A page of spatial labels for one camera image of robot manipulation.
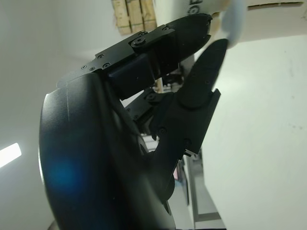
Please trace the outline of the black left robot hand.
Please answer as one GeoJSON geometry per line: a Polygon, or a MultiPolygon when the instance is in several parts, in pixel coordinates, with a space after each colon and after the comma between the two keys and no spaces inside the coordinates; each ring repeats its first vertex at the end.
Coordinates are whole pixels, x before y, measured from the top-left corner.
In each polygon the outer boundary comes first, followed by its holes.
{"type": "Polygon", "coordinates": [[[61,230],[174,230],[173,172],[197,154],[228,46],[211,15],[141,31],[96,54],[44,98],[39,166],[61,230]]]}

